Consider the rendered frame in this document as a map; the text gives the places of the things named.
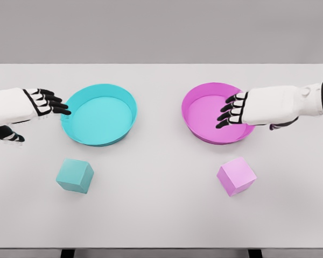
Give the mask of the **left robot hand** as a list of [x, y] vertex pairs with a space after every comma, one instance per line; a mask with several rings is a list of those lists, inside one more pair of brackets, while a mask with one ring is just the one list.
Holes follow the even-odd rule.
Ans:
[[71, 115], [68, 105], [46, 89], [12, 88], [0, 90], [0, 140], [24, 142], [9, 125], [30, 121], [50, 113]]

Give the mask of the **cyan round plate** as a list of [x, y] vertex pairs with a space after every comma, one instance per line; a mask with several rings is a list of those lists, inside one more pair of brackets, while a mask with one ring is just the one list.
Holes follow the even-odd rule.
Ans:
[[113, 84], [95, 84], [74, 93], [66, 102], [71, 115], [62, 115], [63, 131], [88, 146], [108, 146], [122, 140], [136, 121], [133, 95]]

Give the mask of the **pink round plate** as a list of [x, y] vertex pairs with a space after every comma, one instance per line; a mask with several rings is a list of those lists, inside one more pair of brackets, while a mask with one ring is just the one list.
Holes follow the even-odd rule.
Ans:
[[182, 100], [182, 117], [190, 131], [210, 144], [225, 145], [243, 140], [254, 126], [235, 124], [217, 129], [217, 118], [222, 115], [228, 97], [241, 90], [226, 83], [204, 83], [191, 89]]

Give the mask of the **cyan cube block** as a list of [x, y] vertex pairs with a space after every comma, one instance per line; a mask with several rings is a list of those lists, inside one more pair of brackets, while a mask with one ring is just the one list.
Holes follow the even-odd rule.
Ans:
[[87, 161], [64, 159], [56, 177], [56, 182], [67, 191], [86, 194], [94, 171]]

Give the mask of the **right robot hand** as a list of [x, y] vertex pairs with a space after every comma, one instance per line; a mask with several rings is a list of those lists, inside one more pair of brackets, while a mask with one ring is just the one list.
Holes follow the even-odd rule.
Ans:
[[270, 130], [293, 124], [299, 118], [295, 107], [297, 90], [294, 86], [256, 88], [239, 92], [226, 99], [220, 110], [215, 128], [228, 125], [247, 124], [250, 126], [269, 125]]

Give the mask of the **pink cube block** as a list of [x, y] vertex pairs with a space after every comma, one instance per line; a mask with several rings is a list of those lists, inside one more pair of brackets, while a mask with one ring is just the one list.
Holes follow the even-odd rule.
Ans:
[[224, 163], [216, 176], [230, 197], [246, 190], [257, 179], [256, 174], [243, 157]]

